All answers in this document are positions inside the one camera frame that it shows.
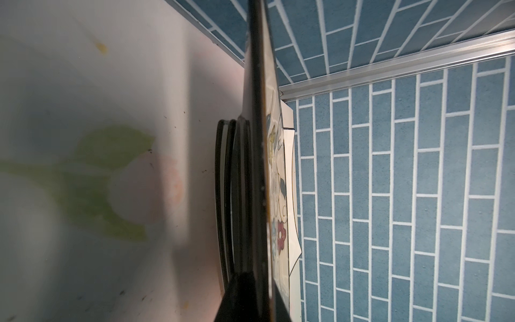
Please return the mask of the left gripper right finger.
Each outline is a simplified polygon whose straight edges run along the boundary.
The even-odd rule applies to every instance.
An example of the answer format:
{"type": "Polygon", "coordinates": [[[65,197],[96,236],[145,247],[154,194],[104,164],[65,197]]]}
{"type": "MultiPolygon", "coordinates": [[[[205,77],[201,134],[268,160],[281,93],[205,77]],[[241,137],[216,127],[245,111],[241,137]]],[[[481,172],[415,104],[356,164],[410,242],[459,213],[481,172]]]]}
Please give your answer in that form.
{"type": "Polygon", "coordinates": [[[282,299],[280,291],[275,286],[275,321],[276,322],[291,322],[290,314],[282,299]]]}

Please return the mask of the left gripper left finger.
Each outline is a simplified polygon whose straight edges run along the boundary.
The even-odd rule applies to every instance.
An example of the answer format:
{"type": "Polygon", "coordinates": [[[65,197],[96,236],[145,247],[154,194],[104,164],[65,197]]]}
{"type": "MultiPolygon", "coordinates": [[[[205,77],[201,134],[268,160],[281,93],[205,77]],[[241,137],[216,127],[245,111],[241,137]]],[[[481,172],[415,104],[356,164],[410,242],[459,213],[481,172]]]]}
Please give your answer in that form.
{"type": "Polygon", "coordinates": [[[214,320],[227,321],[260,321],[252,272],[237,273],[231,278],[214,320]]]}

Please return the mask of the white square plate black rim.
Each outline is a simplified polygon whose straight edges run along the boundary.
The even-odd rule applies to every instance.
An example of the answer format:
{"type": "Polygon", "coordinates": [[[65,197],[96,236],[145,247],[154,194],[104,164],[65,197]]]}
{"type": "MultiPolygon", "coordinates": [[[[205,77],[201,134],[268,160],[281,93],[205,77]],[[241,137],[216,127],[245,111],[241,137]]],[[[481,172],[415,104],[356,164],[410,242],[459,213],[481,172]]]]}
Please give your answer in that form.
{"type": "Polygon", "coordinates": [[[223,291],[239,270],[238,230],[233,222],[232,158],[236,120],[221,120],[217,125],[215,145],[215,206],[223,291]]]}

